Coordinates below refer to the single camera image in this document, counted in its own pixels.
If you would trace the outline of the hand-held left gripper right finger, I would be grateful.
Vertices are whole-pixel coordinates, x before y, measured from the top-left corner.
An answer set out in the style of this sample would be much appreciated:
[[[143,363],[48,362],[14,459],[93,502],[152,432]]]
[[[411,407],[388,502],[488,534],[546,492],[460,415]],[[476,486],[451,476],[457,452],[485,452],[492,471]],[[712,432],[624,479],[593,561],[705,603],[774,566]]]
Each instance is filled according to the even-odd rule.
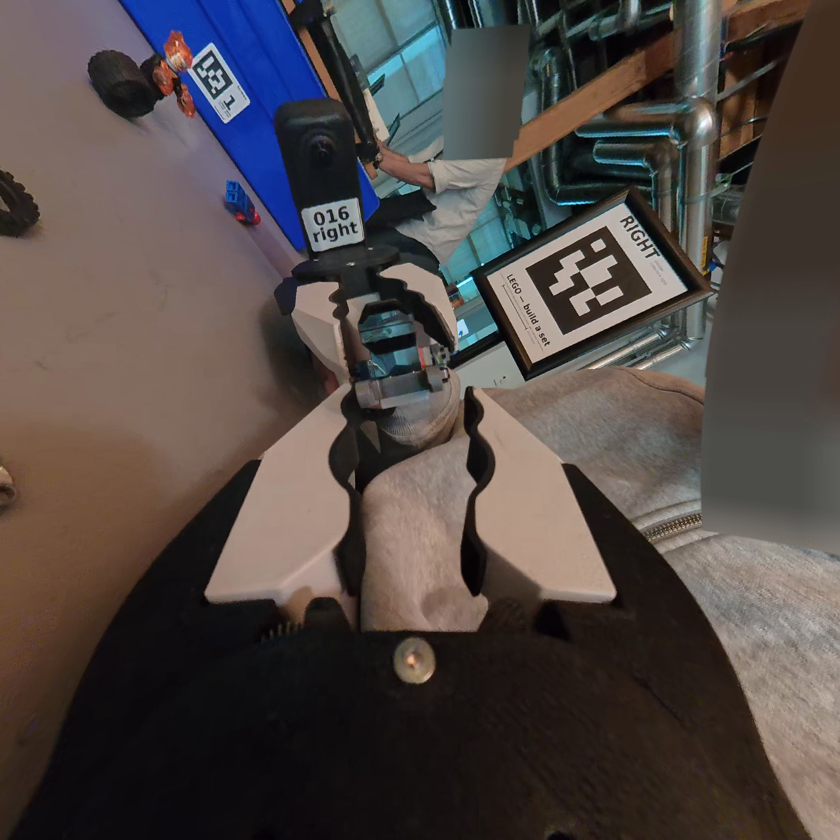
[[[616,588],[564,462],[482,390],[464,400],[469,494],[461,573],[488,602],[609,603]]]

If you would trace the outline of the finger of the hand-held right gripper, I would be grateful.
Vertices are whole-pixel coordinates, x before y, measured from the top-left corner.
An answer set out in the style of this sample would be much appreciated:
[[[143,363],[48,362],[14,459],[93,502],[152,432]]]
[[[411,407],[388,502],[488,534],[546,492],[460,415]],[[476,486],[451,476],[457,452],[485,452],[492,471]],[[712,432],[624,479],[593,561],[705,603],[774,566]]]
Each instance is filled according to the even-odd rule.
[[[337,391],[350,382],[348,344],[340,314],[340,283],[319,280],[297,288],[291,319],[313,358],[326,391]]]
[[[450,353],[459,348],[457,318],[442,278],[413,263],[381,270],[381,291],[407,304],[426,334]]]

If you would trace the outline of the blue storage bin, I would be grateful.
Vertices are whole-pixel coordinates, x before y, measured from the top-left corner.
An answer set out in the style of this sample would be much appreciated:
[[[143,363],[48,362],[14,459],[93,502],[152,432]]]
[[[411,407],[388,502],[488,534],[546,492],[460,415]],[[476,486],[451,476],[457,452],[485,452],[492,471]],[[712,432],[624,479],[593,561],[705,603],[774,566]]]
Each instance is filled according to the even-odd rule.
[[[278,108],[330,101],[281,2],[121,1],[151,46],[172,30],[193,52],[185,83],[198,114],[290,245],[308,250],[275,128]]]

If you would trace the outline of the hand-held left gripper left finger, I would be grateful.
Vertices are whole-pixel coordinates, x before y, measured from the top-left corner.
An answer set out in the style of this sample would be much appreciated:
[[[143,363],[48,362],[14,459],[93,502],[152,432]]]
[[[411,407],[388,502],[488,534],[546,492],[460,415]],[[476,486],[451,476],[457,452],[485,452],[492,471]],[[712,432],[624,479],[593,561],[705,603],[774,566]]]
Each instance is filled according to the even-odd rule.
[[[215,570],[210,602],[357,598],[363,579],[355,404],[342,385],[262,456]]]

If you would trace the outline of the orange flame lego minifigure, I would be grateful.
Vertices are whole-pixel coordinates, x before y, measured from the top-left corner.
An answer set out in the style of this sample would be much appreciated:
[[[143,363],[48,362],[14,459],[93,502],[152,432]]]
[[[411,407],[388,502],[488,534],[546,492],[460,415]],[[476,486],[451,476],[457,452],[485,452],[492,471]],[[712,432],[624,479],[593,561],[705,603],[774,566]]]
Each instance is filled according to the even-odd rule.
[[[193,96],[182,80],[182,74],[193,67],[193,53],[183,33],[172,30],[162,53],[154,53],[140,64],[140,72],[148,82],[153,102],[174,96],[178,108],[189,119],[196,116]]]

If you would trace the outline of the thick black lego tire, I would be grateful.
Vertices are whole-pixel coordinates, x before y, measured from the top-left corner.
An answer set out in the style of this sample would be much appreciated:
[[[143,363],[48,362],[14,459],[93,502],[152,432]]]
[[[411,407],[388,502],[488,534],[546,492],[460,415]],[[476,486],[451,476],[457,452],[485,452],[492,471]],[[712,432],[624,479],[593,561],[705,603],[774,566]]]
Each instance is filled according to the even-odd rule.
[[[152,113],[158,101],[140,66],[114,49],[101,50],[88,61],[93,90],[108,110],[123,119],[138,119]]]

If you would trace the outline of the knobby black lego wheel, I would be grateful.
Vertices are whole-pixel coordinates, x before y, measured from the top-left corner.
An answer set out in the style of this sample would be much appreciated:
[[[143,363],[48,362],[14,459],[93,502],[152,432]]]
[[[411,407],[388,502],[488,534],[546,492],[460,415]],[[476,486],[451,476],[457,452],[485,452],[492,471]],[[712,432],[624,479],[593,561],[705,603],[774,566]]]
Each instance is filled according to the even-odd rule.
[[[1,171],[1,236],[25,235],[39,217],[35,199],[10,173]]]

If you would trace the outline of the silver ventilation ducts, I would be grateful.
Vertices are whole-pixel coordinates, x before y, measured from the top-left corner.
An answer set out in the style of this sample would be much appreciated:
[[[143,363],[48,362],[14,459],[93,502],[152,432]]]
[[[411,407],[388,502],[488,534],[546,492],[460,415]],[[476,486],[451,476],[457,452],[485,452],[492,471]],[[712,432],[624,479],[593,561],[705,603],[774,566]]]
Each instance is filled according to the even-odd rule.
[[[696,99],[711,106],[717,102],[721,49],[725,46],[722,42],[723,3],[671,2],[675,14],[671,35],[675,37],[676,61],[672,71],[677,105]],[[561,35],[557,44],[545,44],[544,38],[538,38],[530,68],[537,79],[541,112],[581,89],[574,85],[574,58],[569,56],[568,49],[574,38],[575,35]],[[547,162],[548,172],[543,175],[542,184],[549,199],[562,207],[597,203],[607,197],[610,187],[620,182],[618,175],[614,175],[612,181],[563,181],[566,160],[560,147],[572,133],[532,157],[537,158],[538,163]]]

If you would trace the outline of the wooden beam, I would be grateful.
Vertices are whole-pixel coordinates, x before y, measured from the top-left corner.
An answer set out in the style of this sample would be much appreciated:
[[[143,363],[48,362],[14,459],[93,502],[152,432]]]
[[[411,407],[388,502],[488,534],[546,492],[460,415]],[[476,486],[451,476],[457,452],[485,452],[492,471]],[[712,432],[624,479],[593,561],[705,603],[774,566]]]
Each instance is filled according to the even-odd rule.
[[[722,42],[725,46],[751,35],[764,34],[799,24],[810,1],[724,2]],[[675,37],[666,35],[624,58],[581,89],[545,109],[523,124],[507,160],[506,171],[514,169],[555,141],[578,129],[645,86],[674,69]]]

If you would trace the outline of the grey zip hoodie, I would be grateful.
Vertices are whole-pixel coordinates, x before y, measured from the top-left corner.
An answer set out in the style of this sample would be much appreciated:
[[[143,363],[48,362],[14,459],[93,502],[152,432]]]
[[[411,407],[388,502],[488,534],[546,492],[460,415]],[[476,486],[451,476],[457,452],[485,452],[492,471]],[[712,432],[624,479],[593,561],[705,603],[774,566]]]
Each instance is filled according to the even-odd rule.
[[[812,838],[839,838],[839,563],[707,530],[705,390],[656,371],[547,374],[489,395],[572,463],[665,557],[710,619]]]

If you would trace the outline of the grey and black lego model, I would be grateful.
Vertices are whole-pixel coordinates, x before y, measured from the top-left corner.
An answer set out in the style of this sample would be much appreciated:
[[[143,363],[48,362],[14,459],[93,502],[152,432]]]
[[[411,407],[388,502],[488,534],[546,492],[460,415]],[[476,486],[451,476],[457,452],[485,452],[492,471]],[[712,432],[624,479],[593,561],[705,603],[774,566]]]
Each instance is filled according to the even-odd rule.
[[[360,358],[352,381],[362,410],[388,411],[443,391],[455,346],[441,324],[427,326],[391,299],[367,303],[356,330]]]

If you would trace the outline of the framed marker sign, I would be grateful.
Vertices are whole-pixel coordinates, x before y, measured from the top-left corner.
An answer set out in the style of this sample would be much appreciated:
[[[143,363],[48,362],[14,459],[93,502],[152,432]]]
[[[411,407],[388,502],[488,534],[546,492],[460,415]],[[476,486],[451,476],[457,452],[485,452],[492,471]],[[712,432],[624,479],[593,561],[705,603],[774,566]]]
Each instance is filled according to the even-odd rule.
[[[712,294],[634,185],[476,269],[472,279],[525,381]]]

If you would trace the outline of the small blue lego piece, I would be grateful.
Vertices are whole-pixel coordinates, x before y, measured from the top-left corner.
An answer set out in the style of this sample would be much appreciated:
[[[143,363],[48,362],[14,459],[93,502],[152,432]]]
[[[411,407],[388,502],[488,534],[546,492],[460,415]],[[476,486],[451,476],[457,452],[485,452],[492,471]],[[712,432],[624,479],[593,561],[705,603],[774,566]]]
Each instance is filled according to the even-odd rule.
[[[224,207],[239,223],[250,227],[260,225],[256,205],[238,181],[226,180]]]

